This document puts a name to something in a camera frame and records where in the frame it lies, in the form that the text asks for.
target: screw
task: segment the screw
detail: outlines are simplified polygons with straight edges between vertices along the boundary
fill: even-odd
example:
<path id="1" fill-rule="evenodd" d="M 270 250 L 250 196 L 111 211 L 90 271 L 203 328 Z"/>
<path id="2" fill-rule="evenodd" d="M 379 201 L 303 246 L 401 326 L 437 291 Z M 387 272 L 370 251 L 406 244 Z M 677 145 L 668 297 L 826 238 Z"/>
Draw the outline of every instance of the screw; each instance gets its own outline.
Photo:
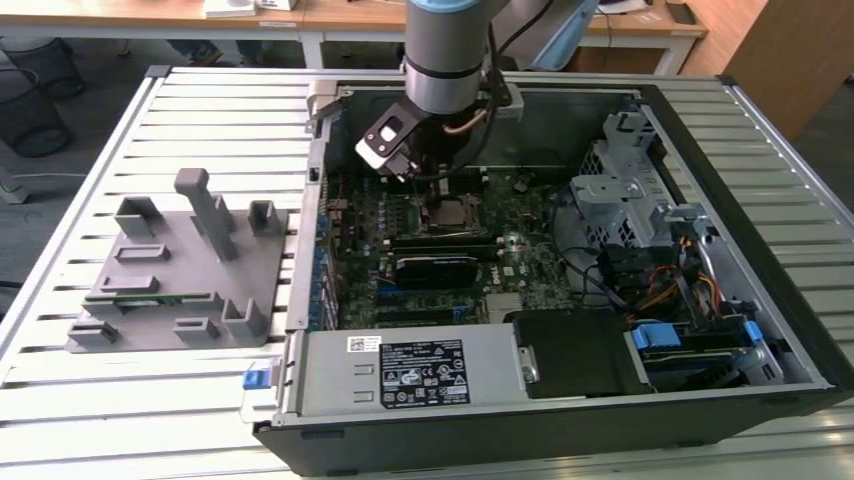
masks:
<path id="1" fill-rule="evenodd" d="M 534 383 L 534 381 L 537 380 L 537 377 L 534 376 L 534 371 L 532 370 L 532 367 L 529 367 L 528 365 L 522 367 L 522 378 L 525 379 L 525 383 Z"/>

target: green circuit board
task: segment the green circuit board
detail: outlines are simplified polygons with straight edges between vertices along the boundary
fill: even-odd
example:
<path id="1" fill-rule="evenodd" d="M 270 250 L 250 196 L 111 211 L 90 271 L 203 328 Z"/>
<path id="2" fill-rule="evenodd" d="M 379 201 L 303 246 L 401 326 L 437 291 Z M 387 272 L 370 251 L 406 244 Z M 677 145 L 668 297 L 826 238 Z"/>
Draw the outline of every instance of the green circuit board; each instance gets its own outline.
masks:
<path id="1" fill-rule="evenodd" d="M 394 285 L 383 241 L 390 236 L 418 236 L 418 191 L 395 192 L 373 176 L 333 182 L 331 191 L 346 199 L 346 209 L 345 203 L 333 202 L 339 208 L 333 213 L 339 329 L 399 326 L 383 321 L 385 314 L 417 311 L 455 310 L 454 323 L 489 323 L 490 294 L 518 294 L 524 309 L 576 306 L 578 296 L 572 292 L 581 285 L 568 281 L 548 230 L 554 192 L 566 185 L 566 174 L 554 170 L 537 174 L 501 169 L 477 175 L 478 191 L 466 193 L 466 198 L 477 204 L 481 229 L 501 237 L 502 254 L 478 264 L 471 287 L 453 290 L 401 291 Z"/>

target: desk leg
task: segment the desk leg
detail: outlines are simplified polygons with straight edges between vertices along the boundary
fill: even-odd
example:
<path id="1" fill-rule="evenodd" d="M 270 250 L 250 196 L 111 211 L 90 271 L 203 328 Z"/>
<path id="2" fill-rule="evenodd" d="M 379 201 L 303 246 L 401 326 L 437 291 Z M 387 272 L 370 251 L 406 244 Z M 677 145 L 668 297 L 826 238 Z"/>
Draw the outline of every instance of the desk leg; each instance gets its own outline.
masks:
<path id="1" fill-rule="evenodd" d="M 19 205 L 27 201 L 28 196 L 30 193 L 19 181 L 10 175 L 6 168 L 0 167 L 0 198 L 10 205 Z"/>
<path id="2" fill-rule="evenodd" d="M 696 37 L 670 37 L 670 46 L 656 67 L 656 75 L 680 75 L 696 41 Z"/>
<path id="3" fill-rule="evenodd" d="M 306 56 L 306 68 L 323 69 L 323 32 L 299 32 L 299 42 L 303 44 L 303 55 Z"/>

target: wooden desk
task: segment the wooden desk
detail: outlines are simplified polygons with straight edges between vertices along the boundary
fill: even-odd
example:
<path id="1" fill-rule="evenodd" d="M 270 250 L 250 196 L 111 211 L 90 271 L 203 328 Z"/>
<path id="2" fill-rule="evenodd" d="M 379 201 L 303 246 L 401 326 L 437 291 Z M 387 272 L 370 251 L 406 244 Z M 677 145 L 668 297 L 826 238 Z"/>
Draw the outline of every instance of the wooden desk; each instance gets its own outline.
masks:
<path id="1" fill-rule="evenodd" d="M 594 19 L 582 46 L 666 50 L 657 74 L 677 74 L 706 34 L 673 22 L 664 0 L 629 15 Z M 0 0 L 0 35 L 83 38 L 298 40 L 306 65 L 323 68 L 325 41 L 402 42 L 406 8 L 375 0 L 301 0 L 291 12 L 206 19 L 202 0 Z"/>
<path id="2" fill-rule="evenodd" d="M 202 0 L 3 0 L 0 25 L 221 30 L 259 29 L 261 22 L 286 22 L 298 28 L 305 14 L 299 9 L 291 12 L 259 9 L 254 17 L 205 18 L 202 3 Z M 54 36 L 66 36 L 64 33 L 56 30 Z"/>
<path id="3" fill-rule="evenodd" d="M 309 0 L 305 10 L 301 38 L 307 51 L 319 52 L 325 41 L 403 41 L 403 5 L 377 0 Z M 610 24 L 609 29 L 606 18 L 598 15 L 581 46 L 665 50 L 657 75 L 680 73 L 694 42 L 708 33 L 701 24 L 673 21 L 665 0 L 656 0 L 653 7 L 641 12 L 612 15 Z"/>

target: blue tab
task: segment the blue tab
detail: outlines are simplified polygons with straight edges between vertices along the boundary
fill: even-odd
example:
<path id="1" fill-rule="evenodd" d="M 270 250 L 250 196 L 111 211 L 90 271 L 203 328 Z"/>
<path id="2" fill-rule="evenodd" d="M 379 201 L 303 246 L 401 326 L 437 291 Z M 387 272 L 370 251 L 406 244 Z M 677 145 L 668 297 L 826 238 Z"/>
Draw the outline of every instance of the blue tab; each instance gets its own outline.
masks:
<path id="1" fill-rule="evenodd" d="M 638 350 L 645 348 L 678 347 L 682 345 L 677 327 L 670 323 L 642 323 L 632 331 L 632 339 Z"/>
<path id="2" fill-rule="evenodd" d="M 650 342 L 648 342 L 646 336 L 641 330 L 632 331 L 632 339 L 636 341 L 636 347 L 638 350 L 644 350 L 650 347 Z"/>
<path id="3" fill-rule="evenodd" d="M 243 389 L 263 390 L 270 388 L 270 370 L 247 370 L 243 372 Z"/>
<path id="4" fill-rule="evenodd" d="M 753 343 L 760 343 L 762 341 L 762 330 L 760 330 L 760 325 L 753 320 L 748 320 L 745 322 L 745 332 L 748 332 L 748 336 Z"/>

